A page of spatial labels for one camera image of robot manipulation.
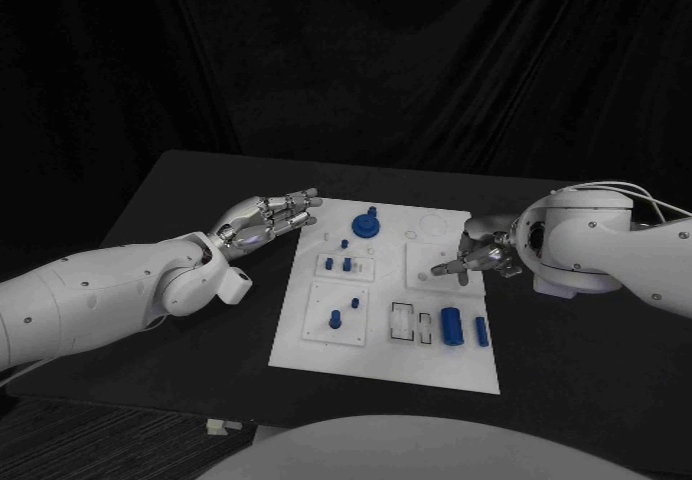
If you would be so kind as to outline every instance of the round blue cap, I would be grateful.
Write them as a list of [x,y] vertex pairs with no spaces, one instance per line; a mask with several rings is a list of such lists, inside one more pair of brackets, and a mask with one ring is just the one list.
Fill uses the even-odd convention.
[[359,215],[353,219],[353,233],[360,238],[372,238],[379,233],[379,220],[373,215]]

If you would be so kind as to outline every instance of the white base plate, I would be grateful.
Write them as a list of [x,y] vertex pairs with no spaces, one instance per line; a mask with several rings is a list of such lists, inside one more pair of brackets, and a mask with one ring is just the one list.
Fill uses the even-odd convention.
[[[371,206],[378,208],[381,231],[373,238],[363,239],[353,234],[350,225]],[[454,259],[469,212],[326,198],[314,213],[317,225],[300,234],[270,366],[499,394],[482,272],[469,272],[467,287],[458,286],[454,275],[444,279],[430,275],[427,280],[418,278],[425,269],[430,273],[434,265]],[[340,247],[343,239],[349,240],[346,249]],[[334,255],[332,272],[337,278],[316,275],[322,273],[322,254]],[[375,281],[342,275],[336,256],[373,259]],[[310,307],[316,282],[333,284],[327,301],[332,304],[323,311],[316,310],[316,305]],[[356,321],[346,327],[347,315],[342,316],[342,328],[334,330],[329,327],[329,314],[334,309],[352,313],[347,308],[358,289],[366,291],[366,305],[360,304],[365,322]],[[420,342],[418,331],[414,342],[391,339],[392,302],[414,305],[417,328],[420,314],[431,315],[431,345]],[[466,342],[456,347],[443,343],[440,311],[445,307],[461,312]],[[489,347],[479,346],[477,316],[486,317]],[[322,333],[336,337],[306,340],[306,331],[311,336],[320,322]],[[360,332],[356,325],[365,327],[365,336],[353,340],[353,333]]]

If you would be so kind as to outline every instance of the blue part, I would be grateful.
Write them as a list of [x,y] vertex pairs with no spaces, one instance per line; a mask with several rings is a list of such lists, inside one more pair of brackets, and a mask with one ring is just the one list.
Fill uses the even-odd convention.
[[360,238],[372,238],[379,233],[379,220],[376,215],[375,207],[371,207],[368,213],[353,219],[350,227],[353,228],[353,233]]
[[487,347],[487,330],[486,330],[486,319],[483,317],[476,317],[476,332],[479,334],[479,345]]
[[342,312],[332,310],[332,318],[329,319],[329,326],[336,330],[342,326]]
[[464,343],[458,308],[443,308],[443,340],[445,345],[451,346],[463,345]]

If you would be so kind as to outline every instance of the white module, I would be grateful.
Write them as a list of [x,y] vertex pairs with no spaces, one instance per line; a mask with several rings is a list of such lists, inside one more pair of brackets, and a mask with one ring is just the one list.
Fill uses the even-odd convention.
[[[376,212],[353,227],[371,207]],[[314,213],[319,222],[300,233],[270,366],[499,394],[483,273],[469,272],[466,287],[456,275],[430,273],[456,258],[470,213],[329,198]],[[461,345],[450,345],[460,343],[456,318],[447,318],[445,344],[448,307],[461,318]],[[487,346],[476,317],[486,319]]]

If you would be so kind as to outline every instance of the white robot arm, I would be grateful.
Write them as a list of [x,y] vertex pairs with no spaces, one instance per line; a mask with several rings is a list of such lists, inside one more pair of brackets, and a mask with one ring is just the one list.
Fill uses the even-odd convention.
[[75,254],[0,283],[0,371],[112,343],[216,295],[236,304],[252,282],[229,262],[313,225],[307,209],[320,205],[314,189],[252,197],[206,235]]
[[[535,273],[539,293],[574,298],[606,293],[623,285],[663,310],[692,317],[692,214],[650,198],[597,182],[575,185],[542,198],[522,215],[470,219],[457,260],[433,267],[433,275],[456,273],[461,285],[467,270],[495,269],[502,276],[520,273],[512,265],[516,251]],[[656,226],[631,222],[633,201],[643,198],[688,218]]]

